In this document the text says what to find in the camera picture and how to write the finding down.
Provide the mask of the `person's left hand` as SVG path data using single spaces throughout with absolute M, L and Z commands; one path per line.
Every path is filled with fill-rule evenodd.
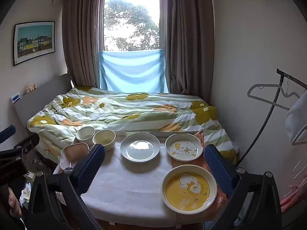
M 12 217 L 21 218 L 22 213 L 19 201 L 15 197 L 14 192 L 10 187 L 8 188 L 8 192 L 9 192 L 8 203 L 10 205 L 10 214 Z

